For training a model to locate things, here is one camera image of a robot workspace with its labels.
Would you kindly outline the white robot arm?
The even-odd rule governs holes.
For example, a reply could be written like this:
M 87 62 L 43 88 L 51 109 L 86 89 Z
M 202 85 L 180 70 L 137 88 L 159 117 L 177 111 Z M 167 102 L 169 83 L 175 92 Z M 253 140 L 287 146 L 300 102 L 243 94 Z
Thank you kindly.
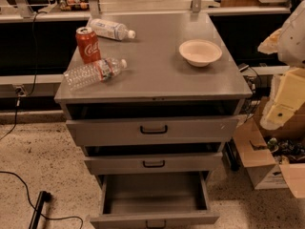
M 260 119 L 264 129 L 276 130 L 305 103 L 305 1 L 257 50 L 265 54 L 276 52 L 278 60 L 289 66 L 287 72 L 273 78 L 270 100 Z

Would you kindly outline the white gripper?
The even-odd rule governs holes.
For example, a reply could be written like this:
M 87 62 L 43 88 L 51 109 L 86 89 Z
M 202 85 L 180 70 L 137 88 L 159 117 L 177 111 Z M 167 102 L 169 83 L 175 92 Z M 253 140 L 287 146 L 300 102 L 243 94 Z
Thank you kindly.
M 271 33 L 257 50 L 265 54 L 277 52 L 278 37 L 281 29 Z M 274 77 L 272 102 L 268 102 L 260 118 L 260 126 L 265 130 L 277 130 L 295 114 L 305 102 L 305 70 L 289 69 L 282 75 Z

